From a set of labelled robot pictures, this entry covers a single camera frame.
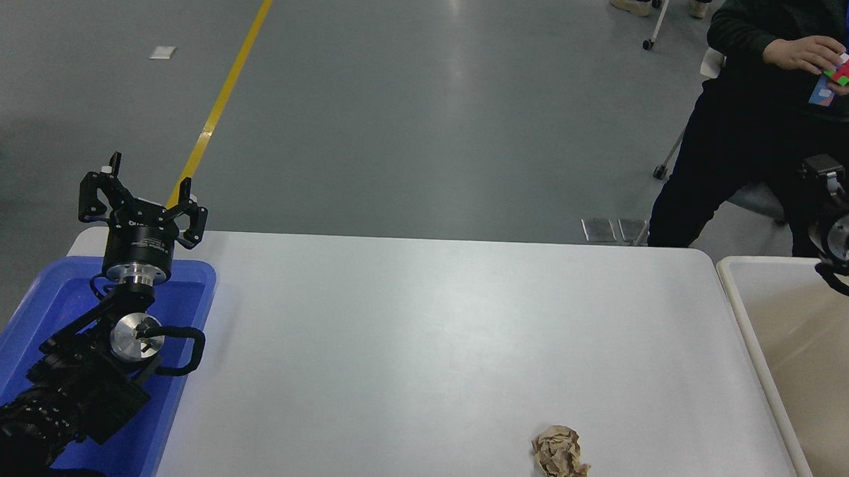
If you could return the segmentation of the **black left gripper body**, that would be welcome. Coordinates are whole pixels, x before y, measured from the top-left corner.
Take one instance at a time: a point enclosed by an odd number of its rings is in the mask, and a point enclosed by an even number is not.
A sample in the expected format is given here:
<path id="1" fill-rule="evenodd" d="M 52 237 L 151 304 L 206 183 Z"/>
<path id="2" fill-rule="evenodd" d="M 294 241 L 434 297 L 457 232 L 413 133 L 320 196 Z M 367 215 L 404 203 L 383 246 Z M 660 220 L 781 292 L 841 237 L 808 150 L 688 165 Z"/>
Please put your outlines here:
<path id="1" fill-rule="evenodd" d="M 179 228 L 164 222 L 167 210 L 153 201 L 126 201 L 108 218 L 102 272 L 116 277 L 120 269 L 151 266 L 156 279 L 170 279 Z"/>

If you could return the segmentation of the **person's right hand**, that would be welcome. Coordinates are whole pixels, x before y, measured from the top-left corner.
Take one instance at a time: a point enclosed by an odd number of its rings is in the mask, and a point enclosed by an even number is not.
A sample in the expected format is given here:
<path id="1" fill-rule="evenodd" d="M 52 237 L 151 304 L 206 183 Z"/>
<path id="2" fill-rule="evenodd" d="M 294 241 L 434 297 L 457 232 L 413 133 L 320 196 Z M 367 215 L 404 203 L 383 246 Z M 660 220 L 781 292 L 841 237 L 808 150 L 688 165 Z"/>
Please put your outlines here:
<path id="1" fill-rule="evenodd" d="M 835 69 L 845 52 L 846 48 L 840 42 L 827 36 L 775 39 L 764 48 L 762 61 L 781 69 L 805 70 L 820 76 L 825 70 Z"/>

